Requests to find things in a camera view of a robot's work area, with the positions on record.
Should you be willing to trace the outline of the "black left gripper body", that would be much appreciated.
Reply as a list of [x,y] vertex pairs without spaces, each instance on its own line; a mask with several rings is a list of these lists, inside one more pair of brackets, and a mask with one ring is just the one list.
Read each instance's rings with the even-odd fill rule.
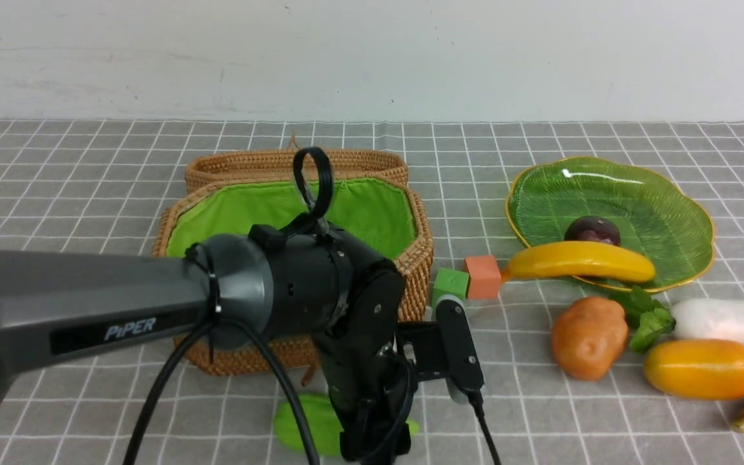
[[417,370],[396,347],[405,288],[387,259],[340,271],[333,314],[313,333],[346,462],[395,462],[410,451]]

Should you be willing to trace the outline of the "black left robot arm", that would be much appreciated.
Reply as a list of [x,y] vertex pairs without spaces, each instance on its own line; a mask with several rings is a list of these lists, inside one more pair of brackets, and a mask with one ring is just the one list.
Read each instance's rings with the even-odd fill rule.
[[18,376],[186,335],[166,373],[197,342],[310,336],[342,424],[348,462],[393,464],[411,449],[417,374],[393,349],[405,278],[336,225],[286,236],[256,226],[181,257],[0,250],[0,404]]

